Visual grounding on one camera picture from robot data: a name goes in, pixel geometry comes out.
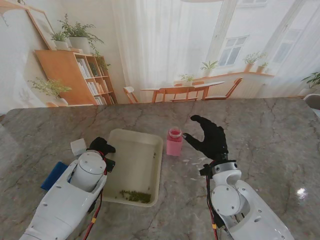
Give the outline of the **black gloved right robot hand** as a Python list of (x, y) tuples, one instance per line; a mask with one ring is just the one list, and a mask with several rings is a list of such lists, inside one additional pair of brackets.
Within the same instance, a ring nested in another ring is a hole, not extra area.
[(204, 139), (203, 141), (199, 141), (188, 133), (183, 133), (183, 138), (207, 158), (213, 161), (227, 161), (229, 151), (224, 129), (199, 115), (193, 115), (190, 119), (200, 124), (204, 133)]

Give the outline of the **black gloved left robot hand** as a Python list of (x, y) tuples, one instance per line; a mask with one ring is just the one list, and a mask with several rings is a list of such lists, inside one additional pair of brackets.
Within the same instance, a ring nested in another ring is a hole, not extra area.
[(104, 157), (109, 153), (116, 152), (116, 149), (109, 145), (108, 142), (102, 137), (95, 138), (89, 145), (88, 150), (97, 151)]

